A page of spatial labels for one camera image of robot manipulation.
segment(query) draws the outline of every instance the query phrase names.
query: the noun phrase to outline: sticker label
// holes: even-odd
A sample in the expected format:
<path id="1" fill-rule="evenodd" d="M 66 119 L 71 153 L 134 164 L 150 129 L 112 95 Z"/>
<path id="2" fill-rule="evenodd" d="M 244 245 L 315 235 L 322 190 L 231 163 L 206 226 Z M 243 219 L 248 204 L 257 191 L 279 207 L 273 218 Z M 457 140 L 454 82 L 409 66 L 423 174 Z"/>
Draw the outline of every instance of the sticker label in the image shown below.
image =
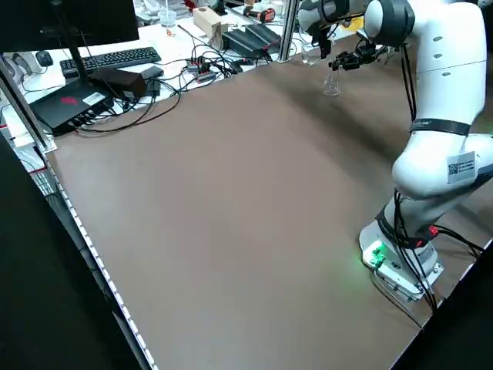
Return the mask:
<path id="1" fill-rule="evenodd" d="M 461 180 L 476 177 L 475 152 L 464 153 L 447 158 L 448 182 L 456 183 Z"/>
<path id="2" fill-rule="evenodd" d="M 101 100 L 105 99 L 105 96 L 100 94 L 99 92 L 94 92 L 89 95 L 87 98 L 82 99 L 82 101 L 88 106 L 93 106 L 96 103 L 99 103 Z"/>

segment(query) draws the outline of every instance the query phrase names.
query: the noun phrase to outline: metal frame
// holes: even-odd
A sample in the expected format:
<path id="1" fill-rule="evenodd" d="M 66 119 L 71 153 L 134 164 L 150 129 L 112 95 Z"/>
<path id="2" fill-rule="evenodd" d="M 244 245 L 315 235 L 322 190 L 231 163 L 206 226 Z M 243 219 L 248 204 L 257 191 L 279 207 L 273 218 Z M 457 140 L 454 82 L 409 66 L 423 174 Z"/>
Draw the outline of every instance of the metal frame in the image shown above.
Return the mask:
<path id="1" fill-rule="evenodd" d="M 284 17 L 283 37 L 280 40 L 279 55 L 277 56 L 278 62 L 286 62 L 289 59 L 299 3 L 299 0 L 287 0 L 287 13 Z"/>

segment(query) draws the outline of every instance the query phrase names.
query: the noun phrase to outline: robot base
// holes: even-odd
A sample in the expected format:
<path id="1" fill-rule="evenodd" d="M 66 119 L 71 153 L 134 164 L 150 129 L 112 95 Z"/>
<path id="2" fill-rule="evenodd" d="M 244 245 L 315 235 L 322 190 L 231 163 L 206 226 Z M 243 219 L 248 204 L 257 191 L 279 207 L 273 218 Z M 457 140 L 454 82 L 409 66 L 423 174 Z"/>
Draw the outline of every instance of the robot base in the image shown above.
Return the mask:
<path id="1" fill-rule="evenodd" d="M 394 246 L 384 236 L 378 226 L 377 221 L 366 226 L 360 233 L 360 247 L 363 254 L 363 263 L 371 270 L 379 260 L 383 260 L 382 265 L 378 268 L 377 274 L 381 276 L 395 291 L 401 292 L 406 298 L 412 301 L 419 301 L 423 296 L 423 289 L 419 286 L 415 277 L 410 276 L 405 269 L 401 267 L 402 261 L 396 261 Z M 422 279 L 424 285 L 429 288 L 440 276 L 444 267 L 438 262 L 435 264 L 432 272 Z"/>

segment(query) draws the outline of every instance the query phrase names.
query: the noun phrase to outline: brown table surface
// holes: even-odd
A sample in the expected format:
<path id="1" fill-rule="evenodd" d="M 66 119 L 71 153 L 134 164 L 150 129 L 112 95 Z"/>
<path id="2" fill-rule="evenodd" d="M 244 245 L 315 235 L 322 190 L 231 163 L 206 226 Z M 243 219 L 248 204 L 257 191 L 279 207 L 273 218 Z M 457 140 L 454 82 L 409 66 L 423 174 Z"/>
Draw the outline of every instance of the brown table surface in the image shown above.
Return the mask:
<path id="1" fill-rule="evenodd" d="M 57 140 L 49 161 L 160 368 L 388 368 L 417 333 L 357 244 L 407 141 L 398 60 L 344 73 L 337 98 L 326 73 L 273 63 L 138 128 Z M 484 244 L 492 194 L 443 223 Z M 444 238 L 446 296 L 471 258 Z"/>

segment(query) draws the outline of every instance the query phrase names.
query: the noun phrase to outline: black cable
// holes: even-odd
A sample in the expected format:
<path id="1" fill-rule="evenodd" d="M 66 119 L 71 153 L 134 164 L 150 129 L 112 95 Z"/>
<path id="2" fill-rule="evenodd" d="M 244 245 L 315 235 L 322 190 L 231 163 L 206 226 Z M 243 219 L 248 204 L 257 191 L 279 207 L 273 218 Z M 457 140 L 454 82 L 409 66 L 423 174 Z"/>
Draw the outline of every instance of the black cable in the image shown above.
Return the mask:
<path id="1" fill-rule="evenodd" d="M 178 25 L 178 27 L 180 29 L 182 29 L 188 36 L 190 36 L 192 38 L 192 40 L 197 40 L 198 42 L 200 42 L 201 44 L 204 44 L 204 45 L 207 45 L 209 48 L 211 48 L 212 50 L 214 50 L 215 52 L 217 52 L 217 54 L 219 56 L 222 57 L 222 59 L 224 60 L 224 57 L 222 56 L 221 52 L 219 50 L 217 50 L 216 48 L 214 48 L 213 46 L 207 44 L 206 42 L 202 41 L 201 39 L 198 39 L 197 37 L 195 37 L 194 35 L 192 35 L 190 32 L 188 32 L 184 27 L 182 27 L 181 25 Z"/>
<path id="2" fill-rule="evenodd" d="M 411 94 L 409 93 L 409 85 L 407 84 L 406 69 L 404 67 L 403 55 L 401 55 L 401 69 L 402 69 L 402 79 L 404 80 L 404 88 L 406 90 L 407 104 L 409 105 L 409 113 L 411 114 L 411 121 L 414 121 L 416 115 L 414 114 L 413 103 L 411 102 Z"/>
<path id="3" fill-rule="evenodd" d="M 479 251 L 479 252 L 485 251 L 484 248 L 479 247 L 475 243 L 472 243 L 471 241 L 467 240 L 465 237 L 460 235 L 458 232 L 456 232 L 452 229 L 449 229 L 448 227 L 440 226 L 440 225 L 434 225 L 434 226 L 438 229 L 439 234 L 444 234 L 444 235 L 448 235 L 449 237 L 453 237 L 454 239 L 457 239 L 458 241 L 461 241 L 462 243 L 466 244 L 473 251 Z"/>
<path id="4" fill-rule="evenodd" d="M 150 111 L 152 106 L 153 106 L 152 104 L 148 105 L 147 109 L 144 111 L 144 113 L 138 119 L 136 119 L 133 122 L 126 124 L 124 126 L 116 127 L 115 129 L 86 129 L 84 127 L 78 127 L 77 130 L 83 131 L 84 133 L 116 133 L 119 131 L 123 131 L 125 129 L 130 128 L 130 127 L 138 126 L 140 124 L 139 121 L 142 118 L 144 118 L 144 116 L 147 115 L 147 113 Z"/>
<path id="5" fill-rule="evenodd" d="M 397 194 L 397 203 L 395 206 L 396 207 L 395 211 L 397 212 L 398 220 L 401 223 L 401 228 L 404 232 L 404 236 L 406 238 L 409 238 L 409 236 L 407 235 L 407 230 L 406 230 L 405 224 L 404 224 L 404 218 L 402 217 L 402 212 L 401 212 L 401 195 L 399 193 L 397 193 L 396 190 L 394 191 L 394 196 L 395 196 L 395 194 Z M 401 253 L 404 256 L 408 267 L 413 271 L 414 276 L 416 277 L 416 279 L 418 280 L 418 282 L 420 283 L 420 285 L 424 289 L 424 293 L 426 295 L 426 299 L 425 299 L 426 302 L 430 306 L 431 310 L 434 311 L 436 309 L 436 300 L 434 299 L 434 295 L 432 293 L 430 293 L 428 291 L 428 289 L 426 288 L 426 285 L 424 285 L 424 282 L 422 281 L 421 276 L 419 275 L 419 271 L 414 266 L 414 263 L 412 262 L 412 260 L 410 258 L 407 259 L 407 254 L 405 253 L 404 247 L 400 246 L 400 249 L 401 249 Z M 416 252 L 414 251 L 414 249 L 412 251 L 413 251 L 414 258 L 416 259 L 417 263 L 419 264 L 419 266 L 421 268 L 421 273 L 423 274 L 423 277 L 426 278 L 426 275 L 424 274 L 424 269 L 421 266 L 421 262 L 418 260 L 418 256 L 416 255 Z"/>
<path id="6" fill-rule="evenodd" d="M 392 293 L 389 288 L 387 288 L 385 286 L 387 284 L 387 282 L 385 281 L 385 279 L 383 279 L 382 277 L 378 276 L 378 274 L 377 274 L 378 268 L 379 267 L 377 267 L 377 268 L 375 268 L 375 270 L 373 270 L 373 275 L 375 277 L 375 280 L 383 288 L 383 290 L 381 290 L 375 284 L 374 279 L 371 279 L 371 282 L 373 283 L 373 285 L 376 287 L 376 289 L 380 293 L 382 293 L 382 295 L 384 297 L 386 297 L 386 299 L 388 299 L 395 307 L 399 308 L 402 312 L 404 312 L 406 314 L 406 316 L 408 316 L 421 330 L 423 330 L 423 325 L 420 324 L 420 322 L 416 319 L 416 317 L 412 314 L 412 312 L 409 311 L 407 309 L 407 307 L 404 306 L 404 304 L 401 302 L 401 300 L 394 293 Z"/>
<path id="7" fill-rule="evenodd" d="M 38 89 L 38 90 L 27 90 L 24 86 L 24 77 L 26 75 L 23 75 L 22 78 L 21 78 L 21 86 L 22 88 L 24 89 L 24 91 L 26 91 L 27 93 L 40 93 L 41 91 L 46 91 L 46 90 L 50 90 L 50 89 L 54 89 L 56 87 L 62 87 L 63 85 L 57 85 L 57 86 L 50 86 L 50 87 L 45 87 L 44 89 Z"/>
<path id="8" fill-rule="evenodd" d="M 436 300 L 434 299 L 434 294 L 432 294 L 428 291 L 426 285 L 424 285 L 424 283 L 423 283 L 423 281 L 419 275 L 418 270 L 416 269 L 416 267 L 412 263 L 412 260 L 409 258 L 407 253 L 404 251 L 404 247 L 401 245 L 401 236 L 398 233 L 399 221 L 401 222 L 401 228 L 404 232 L 404 236 L 408 237 L 407 231 L 406 231 L 405 225 L 404 225 L 404 218 L 402 217 L 402 213 L 401 213 L 401 195 L 397 192 L 397 190 L 395 190 L 394 191 L 394 237 L 395 237 L 395 240 L 397 243 L 397 249 L 399 250 L 401 256 L 403 257 L 404 262 L 409 267 L 409 269 L 413 273 L 414 277 L 416 278 L 416 280 L 418 281 L 420 286 L 423 288 L 424 299 L 426 300 L 426 302 L 430 306 L 430 309 L 432 311 L 435 311 L 436 310 Z M 415 258 L 416 258 L 416 261 L 419 264 L 421 264 L 421 262 L 418 260 L 418 256 L 416 256 Z"/>
<path id="9" fill-rule="evenodd" d="M 167 66 L 171 63 L 176 63 L 176 62 L 186 62 L 188 61 L 188 59 L 176 59 L 176 60 L 172 60 L 171 62 L 166 62 L 166 63 L 158 63 L 158 62 L 153 62 L 153 64 L 156 64 L 158 66 Z"/>
<path id="10" fill-rule="evenodd" d="M 411 98 L 412 98 L 413 112 L 414 112 L 413 121 L 414 121 L 416 119 L 416 114 L 418 113 L 418 111 L 416 109 L 416 95 L 414 94 L 414 84 L 413 84 L 413 78 L 412 78 L 411 63 L 409 62 L 409 55 L 407 53 L 407 46 L 405 44 L 404 44 L 404 58 L 406 60 L 407 76 L 409 78 L 409 86 L 411 87 Z"/>

